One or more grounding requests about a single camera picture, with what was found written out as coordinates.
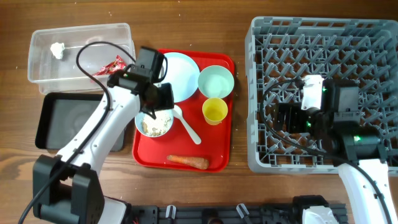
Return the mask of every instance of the gray dish rack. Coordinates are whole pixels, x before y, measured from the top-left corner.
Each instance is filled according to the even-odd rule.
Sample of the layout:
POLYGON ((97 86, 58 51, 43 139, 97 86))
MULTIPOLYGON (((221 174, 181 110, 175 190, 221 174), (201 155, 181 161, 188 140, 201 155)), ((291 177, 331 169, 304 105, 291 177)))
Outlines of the gray dish rack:
MULTIPOLYGON (((253 172, 336 174, 331 161, 284 144, 266 130, 259 115, 263 92, 273 83, 309 74, 355 80, 360 87, 361 125, 375 126, 386 150, 398 150, 398 22, 367 19, 256 17, 245 38, 248 78, 248 164, 253 172)), ((301 102, 292 83, 273 89, 265 111, 277 102, 301 102)), ((293 142, 323 150, 308 133, 280 132, 293 142)), ((389 175, 398 176, 389 160, 389 175)))

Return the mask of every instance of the black tray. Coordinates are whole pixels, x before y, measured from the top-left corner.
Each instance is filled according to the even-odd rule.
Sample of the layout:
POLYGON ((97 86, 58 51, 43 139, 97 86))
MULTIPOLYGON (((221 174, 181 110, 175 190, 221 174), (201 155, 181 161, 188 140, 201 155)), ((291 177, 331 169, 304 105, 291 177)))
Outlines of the black tray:
MULTIPOLYGON (((61 149, 80 131, 102 99, 99 94, 49 93, 45 96, 35 145, 39 149, 61 149)), ((112 150, 123 148, 124 131, 112 150)))

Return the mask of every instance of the toy carrot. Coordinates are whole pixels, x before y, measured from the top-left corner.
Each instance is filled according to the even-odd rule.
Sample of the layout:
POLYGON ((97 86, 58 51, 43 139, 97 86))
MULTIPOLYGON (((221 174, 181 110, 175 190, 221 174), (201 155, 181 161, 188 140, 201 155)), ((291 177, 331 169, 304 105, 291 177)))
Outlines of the toy carrot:
POLYGON ((209 161, 201 157, 187 157, 187 156, 175 156, 169 155, 167 159, 172 162, 178 162, 188 166, 192 166, 198 169, 207 169, 209 167, 209 161))

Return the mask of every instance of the yellow cup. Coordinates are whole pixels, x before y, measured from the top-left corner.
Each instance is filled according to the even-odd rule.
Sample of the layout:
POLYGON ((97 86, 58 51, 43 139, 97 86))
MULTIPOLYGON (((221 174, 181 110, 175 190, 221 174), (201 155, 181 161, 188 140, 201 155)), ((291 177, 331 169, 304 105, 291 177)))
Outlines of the yellow cup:
POLYGON ((228 114, 228 106, 220 98, 207 99, 201 108, 205 120, 210 125, 220 124, 228 114))

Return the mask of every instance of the wooden table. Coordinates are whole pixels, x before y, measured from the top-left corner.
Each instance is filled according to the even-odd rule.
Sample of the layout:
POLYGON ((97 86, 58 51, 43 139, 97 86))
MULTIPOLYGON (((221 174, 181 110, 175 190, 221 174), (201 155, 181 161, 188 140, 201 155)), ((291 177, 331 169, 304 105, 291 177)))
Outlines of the wooden table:
MULTIPOLYGON (((133 205, 259 205, 320 194, 329 202, 349 200, 337 175, 266 175, 247 164, 248 90, 244 37, 256 16, 373 18, 398 20, 398 1, 253 0, 5 0, 0 3, 0 223, 16 223, 32 198, 32 166, 41 154, 34 145, 44 96, 27 80, 33 31, 127 22, 135 46, 228 54, 240 89, 234 99, 231 159, 218 174, 149 169, 131 156, 134 128, 126 146, 108 156, 100 174, 105 195, 133 205)), ((398 178, 390 178, 398 205, 398 178)), ((26 223, 43 223, 30 214, 26 223)))

